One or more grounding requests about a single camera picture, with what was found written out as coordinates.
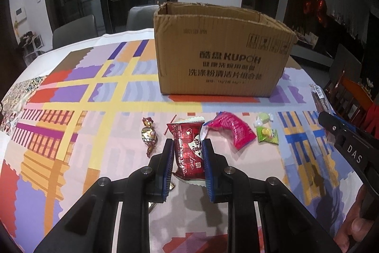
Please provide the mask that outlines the person's right hand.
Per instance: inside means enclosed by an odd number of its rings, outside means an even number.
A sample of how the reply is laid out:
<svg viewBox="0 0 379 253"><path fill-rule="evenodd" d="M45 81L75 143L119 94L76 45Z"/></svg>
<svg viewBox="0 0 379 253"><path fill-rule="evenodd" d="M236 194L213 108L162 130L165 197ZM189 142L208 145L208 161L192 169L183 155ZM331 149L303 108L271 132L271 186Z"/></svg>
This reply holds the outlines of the person's right hand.
<svg viewBox="0 0 379 253"><path fill-rule="evenodd" d="M336 244L343 253L349 249L350 237L356 242L361 242L373 225L373 221L366 220L360 216L362 202L366 193L367 189L362 185L358 191L355 202L347 213L345 221L334 237Z"/></svg>

